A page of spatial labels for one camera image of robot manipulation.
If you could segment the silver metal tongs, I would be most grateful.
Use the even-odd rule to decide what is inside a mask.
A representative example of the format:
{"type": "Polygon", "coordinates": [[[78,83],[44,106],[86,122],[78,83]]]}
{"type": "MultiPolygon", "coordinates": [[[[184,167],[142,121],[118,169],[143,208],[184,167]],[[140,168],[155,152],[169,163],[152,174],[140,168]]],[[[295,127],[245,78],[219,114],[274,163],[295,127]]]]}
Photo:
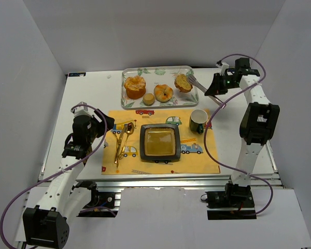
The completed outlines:
{"type": "MultiPolygon", "coordinates": [[[[188,82],[189,82],[191,85],[197,87],[197,88],[198,88],[199,90],[201,90],[204,94],[206,93],[207,89],[206,89],[203,85],[201,85],[201,84],[198,82],[198,80],[195,78],[194,75],[188,76],[187,79],[188,79],[188,82]]],[[[224,104],[224,102],[221,101],[221,100],[220,100],[219,98],[217,98],[216,96],[209,95],[208,97],[209,97],[210,99],[212,99],[218,106],[221,106],[222,104],[224,104]]]]}

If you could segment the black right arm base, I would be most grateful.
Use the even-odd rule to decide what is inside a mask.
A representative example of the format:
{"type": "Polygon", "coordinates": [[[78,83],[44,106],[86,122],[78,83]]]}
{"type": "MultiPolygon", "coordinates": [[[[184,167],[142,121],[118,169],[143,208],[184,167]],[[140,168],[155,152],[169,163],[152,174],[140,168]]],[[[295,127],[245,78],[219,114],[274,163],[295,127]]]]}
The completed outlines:
{"type": "Polygon", "coordinates": [[[201,195],[207,204],[209,220],[256,219],[255,203],[251,187],[227,183],[224,191],[207,191],[201,195]]]}

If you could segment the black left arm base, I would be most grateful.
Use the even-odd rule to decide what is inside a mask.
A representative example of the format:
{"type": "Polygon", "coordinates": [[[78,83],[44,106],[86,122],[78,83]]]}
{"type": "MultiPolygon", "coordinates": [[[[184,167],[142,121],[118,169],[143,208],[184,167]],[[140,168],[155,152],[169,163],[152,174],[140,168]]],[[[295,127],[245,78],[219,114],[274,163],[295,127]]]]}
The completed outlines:
{"type": "Polygon", "coordinates": [[[72,191],[76,188],[86,188],[91,191],[91,200],[83,209],[91,209],[90,211],[80,212],[78,217],[110,217],[114,218],[118,211],[115,211],[115,192],[99,191],[96,182],[82,181],[72,187],[72,191]]]}

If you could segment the sliced bread piece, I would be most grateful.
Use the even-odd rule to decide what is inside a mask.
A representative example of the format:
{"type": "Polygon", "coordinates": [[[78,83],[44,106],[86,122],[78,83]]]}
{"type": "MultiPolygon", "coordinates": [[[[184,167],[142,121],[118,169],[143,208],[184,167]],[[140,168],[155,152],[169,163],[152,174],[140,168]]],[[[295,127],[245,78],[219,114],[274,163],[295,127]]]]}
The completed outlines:
{"type": "Polygon", "coordinates": [[[175,87],[183,93],[188,93],[192,90],[193,86],[188,82],[185,74],[179,74],[174,81],[175,87]]]}

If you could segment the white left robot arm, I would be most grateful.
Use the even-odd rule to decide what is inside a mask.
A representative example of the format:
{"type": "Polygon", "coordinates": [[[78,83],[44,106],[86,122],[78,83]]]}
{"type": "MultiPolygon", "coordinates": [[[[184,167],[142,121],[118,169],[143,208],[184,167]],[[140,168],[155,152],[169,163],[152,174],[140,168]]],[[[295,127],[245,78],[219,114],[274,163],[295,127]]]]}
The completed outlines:
{"type": "Polygon", "coordinates": [[[23,213],[28,245],[63,248],[69,236],[69,224],[86,205],[96,202],[96,183],[76,183],[76,179],[94,152],[93,142],[114,127],[115,120],[99,109],[90,114],[86,107],[73,111],[72,133],[64,143],[56,176],[42,198],[23,213]]]}

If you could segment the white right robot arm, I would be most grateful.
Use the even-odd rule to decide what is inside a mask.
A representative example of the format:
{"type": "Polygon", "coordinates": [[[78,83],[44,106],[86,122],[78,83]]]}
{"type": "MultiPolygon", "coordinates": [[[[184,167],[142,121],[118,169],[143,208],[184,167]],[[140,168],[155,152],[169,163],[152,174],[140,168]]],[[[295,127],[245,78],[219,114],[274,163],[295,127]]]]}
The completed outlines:
{"type": "Polygon", "coordinates": [[[247,109],[239,126],[242,139],[241,150],[236,167],[232,170],[229,182],[225,186],[227,195],[246,196],[250,192],[252,172],[258,155],[266,143],[273,137],[280,107],[272,104],[266,97],[261,82],[266,72],[259,73],[250,67],[250,57],[239,55],[234,70],[229,73],[229,65],[223,60],[217,62],[221,69],[216,73],[206,96],[224,95],[230,89],[240,88],[246,98],[247,109]]]}

